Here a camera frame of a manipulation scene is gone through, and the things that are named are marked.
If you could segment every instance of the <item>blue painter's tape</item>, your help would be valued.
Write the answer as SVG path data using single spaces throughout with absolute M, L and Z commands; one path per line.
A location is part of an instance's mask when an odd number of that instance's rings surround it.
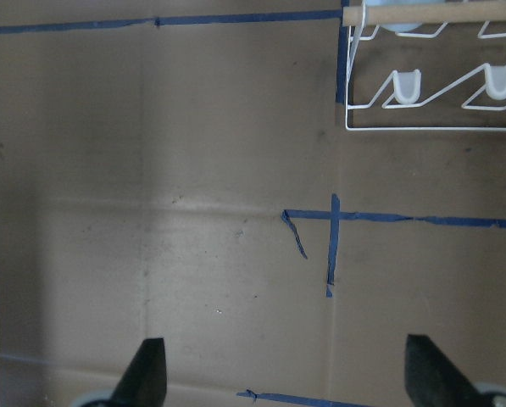
M 289 218 L 294 219 L 326 219 L 331 218 L 330 212 L 324 210 L 297 210 L 297 209 L 285 209 L 283 213 L 286 213 Z
M 341 203 L 335 193 L 331 195 L 330 244 L 328 245 L 328 278 L 326 280 L 326 297 L 331 298 L 331 286 L 334 285 L 336 270 L 337 246 L 339 245 L 339 213 Z
M 81 21 L 77 23 L 38 24 L 38 25 L 10 25 L 0 27 L 0 34 L 21 34 L 25 32 L 70 31 L 70 30 L 107 30 L 122 28 L 129 25 L 154 23 L 155 19 L 137 20 L 105 20 Z
M 307 254 L 305 253 L 305 249 L 303 248 L 303 245 L 302 245 L 302 241 L 300 239 L 300 235 L 297 233 L 297 228 L 296 228 L 296 225 L 294 225 L 292 223 L 292 221 L 290 220 L 290 216 L 288 215 L 288 213 L 283 210 L 283 213 L 281 214 L 281 219 L 283 219 L 283 222 L 285 222 L 288 227 L 290 227 L 290 230 L 292 231 L 292 233 L 294 233 L 294 237 L 296 238 L 296 244 L 297 244 L 297 249 L 300 251 L 300 253 L 302 254 L 302 256 L 307 259 Z
M 296 238 L 297 247 L 303 257 L 307 259 L 300 241 L 296 226 L 291 219 L 313 219 L 330 221 L 330 245 L 328 247 L 328 277 L 326 279 L 326 297 L 331 298 L 331 286 L 334 285 L 336 269 L 337 246 L 339 243 L 339 222 L 341 220 L 367 220 L 370 222 L 402 222 L 418 221 L 438 226 L 463 226 L 506 229 L 506 219 L 494 218 L 458 218 L 454 216 L 407 216 L 397 214 L 376 214 L 370 212 L 341 212 L 339 198 L 331 196 L 331 211 L 285 209 L 281 215 L 283 221 L 291 228 Z
M 339 19 L 341 10 L 295 11 L 282 13 L 192 15 L 179 17 L 158 17 L 155 25 L 195 25 L 195 24 L 232 24 L 266 23 L 274 21 L 305 21 Z
M 349 5 L 349 0 L 341 1 L 342 10 Z M 343 26 L 343 16 L 339 21 L 337 38 L 337 71 L 336 71 L 336 103 L 345 103 L 345 86 L 347 84 L 347 36 L 348 28 Z
M 312 220 L 330 220 L 331 212 L 321 210 L 298 210 L 285 209 L 289 218 L 294 219 L 312 219 Z M 401 221 L 419 221 L 431 223 L 438 226 L 467 226 L 467 227 L 497 227 L 506 229 L 506 219 L 495 218 L 459 218 L 454 216 L 407 216 L 397 214 L 376 214 L 370 212 L 340 212 L 340 220 L 367 220 L 370 222 L 401 222 Z
M 254 401 L 256 401 L 257 399 L 264 399 L 280 403 L 309 405 L 311 407 L 364 407 L 363 405 L 360 404 L 350 404 L 350 403 L 343 403 L 341 401 L 330 401 L 324 399 L 310 399 L 307 397 L 289 396 L 287 394 L 278 394 L 278 393 L 256 394 L 251 390 L 247 390 L 243 393 L 237 393 L 236 396 L 249 397 Z
M 10 25 L 0 26 L 0 34 L 20 34 L 25 32 L 105 30 L 130 25 L 151 23 L 161 25 L 203 25 L 233 23 L 265 23 L 274 21 L 306 21 L 340 19 L 341 10 L 292 11 L 283 13 L 184 15 L 175 17 L 153 17 L 135 20 L 80 21 L 61 24 Z

